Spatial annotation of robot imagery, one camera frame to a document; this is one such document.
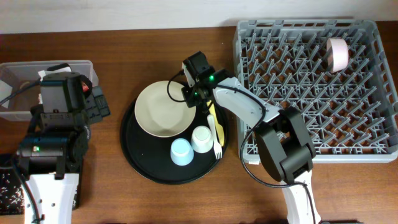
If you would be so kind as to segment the red snack wrapper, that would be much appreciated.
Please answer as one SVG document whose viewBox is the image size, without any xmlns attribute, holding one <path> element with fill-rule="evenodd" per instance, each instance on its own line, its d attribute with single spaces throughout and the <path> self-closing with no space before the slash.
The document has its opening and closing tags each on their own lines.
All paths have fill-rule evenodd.
<svg viewBox="0 0 398 224">
<path fill-rule="evenodd" d="M 84 93 L 90 92 L 90 87 L 86 83 L 82 83 L 82 88 Z"/>
</svg>

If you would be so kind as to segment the yellow plastic knife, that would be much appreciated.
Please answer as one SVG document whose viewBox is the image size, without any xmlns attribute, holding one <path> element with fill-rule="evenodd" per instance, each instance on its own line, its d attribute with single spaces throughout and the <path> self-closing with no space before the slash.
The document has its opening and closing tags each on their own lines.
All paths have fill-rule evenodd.
<svg viewBox="0 0 398 224">
<path fill-rule="evenodd" d="M 215 106 L 214 106 L 212 101 L 208 101 L 206 104 L 208 106 L 210 114 L 212 114 L 214 116 L 217 137 L 218 137 L 218 140 L 219 140 L 221 146 L 223 147 L 224 146 L 224 140 L 225 140 L 224 129 L 223 129 L 222 125 L 220 125 L 220 123 L 218 121 L 218 116 L 216 114 Z"/>
</svg>

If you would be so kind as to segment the beige bowl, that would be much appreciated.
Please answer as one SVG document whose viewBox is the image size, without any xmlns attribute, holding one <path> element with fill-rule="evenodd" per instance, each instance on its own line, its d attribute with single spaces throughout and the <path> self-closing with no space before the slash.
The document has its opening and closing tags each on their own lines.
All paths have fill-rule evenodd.
<svg viewBox="0 0 398 224">
<path fill-rule="evenodd" d="M 148 134 L 169 138 L 184 132 L 193 122 L 196 108 L 182 103 L 183 85 L 159 81 L 147 86 L 137 97 L 134 115 Z"/>
</svg>

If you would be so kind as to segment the white plastic fork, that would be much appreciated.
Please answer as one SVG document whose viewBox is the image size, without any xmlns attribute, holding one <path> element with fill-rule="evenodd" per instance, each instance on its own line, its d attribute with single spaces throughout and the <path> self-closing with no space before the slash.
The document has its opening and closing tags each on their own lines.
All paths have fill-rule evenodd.
<svg viewBox="0 0 398 224">
<path fill-rule="evenodd" d="M 215 126 L 215 119 L 212 114 L 207 116 L 208 125 L 211 130 L 212 138 L 213 138 L 213 149 L 215 152 L 216 159 L 221 159 L 223 156 L 223 151 L 221 144 L 218 142 L 217 133 L 216 133 L 216 126 Z"/>
</svg>

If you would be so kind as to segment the white cup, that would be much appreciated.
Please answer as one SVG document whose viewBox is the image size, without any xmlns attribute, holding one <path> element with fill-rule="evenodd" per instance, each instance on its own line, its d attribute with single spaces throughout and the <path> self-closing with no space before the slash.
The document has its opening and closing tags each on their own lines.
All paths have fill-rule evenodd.
<svg viewBox="0 0 398 224">
<path fill-rule="evenodd" d="M 197 126 L 191 137 L 191 145 L 195 152 L 204 154 L 213 148 L 213 137 L 206 126 Z"/>
</svg>

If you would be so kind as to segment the light blue cup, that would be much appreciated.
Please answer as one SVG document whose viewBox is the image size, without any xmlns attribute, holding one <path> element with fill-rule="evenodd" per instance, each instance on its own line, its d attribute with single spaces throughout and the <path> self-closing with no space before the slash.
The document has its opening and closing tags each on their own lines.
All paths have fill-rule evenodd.
<svg viewBox="0 0 398 224">
<path fill-rule="evenodd" d="M 174 164 L 186 166 L 193 160 L 194 151 L 186 139 L 178 138 L 171 144 L 170 157 Z"/>
</svg>

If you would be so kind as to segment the pink bowl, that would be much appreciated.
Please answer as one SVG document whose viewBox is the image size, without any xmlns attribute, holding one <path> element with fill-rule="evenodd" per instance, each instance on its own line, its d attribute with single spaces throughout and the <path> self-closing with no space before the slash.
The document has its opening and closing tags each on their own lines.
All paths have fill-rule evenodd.
<svg viewBox="0 0 398 224">
<path fill-rule="evenodd" d="M 328 65 L 331 65 L 331 72 L 339 72 L 348 66 L 349 51 L 344 39 L 328 39 L 326 50 L 331 50 L 330 55 L 327 57 Z"/>
</svg>

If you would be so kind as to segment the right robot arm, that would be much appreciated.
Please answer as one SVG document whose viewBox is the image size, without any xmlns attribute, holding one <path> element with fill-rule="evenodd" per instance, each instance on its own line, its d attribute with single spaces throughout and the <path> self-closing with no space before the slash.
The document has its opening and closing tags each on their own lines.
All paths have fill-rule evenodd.
<svg viewBox="0 0 398 224">
<path fill-rule="evenodd" d="M 248 136 L 256 138 L 260 162 L 276 181 L 270 187 L 283 191 L 287 221 L 320 223 L 311 187 L 316 152 L 301 112 L 266 103 L 229 71 L 215 70 L 202 52 L 186 58 L 180 73 L 188 82 L 182 88 L 188 107 L 212 101 L 249 126 Z"/>
</svg>

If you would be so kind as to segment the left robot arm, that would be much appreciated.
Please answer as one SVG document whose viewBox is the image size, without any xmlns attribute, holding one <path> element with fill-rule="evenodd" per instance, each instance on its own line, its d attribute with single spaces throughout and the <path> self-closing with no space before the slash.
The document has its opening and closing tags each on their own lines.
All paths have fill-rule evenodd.
<svg viewBox="0 0 398 224">
<path fill-rule="evenodd" d="M 90 126 L 111 112 L 102 89 L 69 64 L 39 76 L 41 102 L 30 109 L 13 171 L 22 185 L 25 223 L 70 223 Z"/>
</svg>

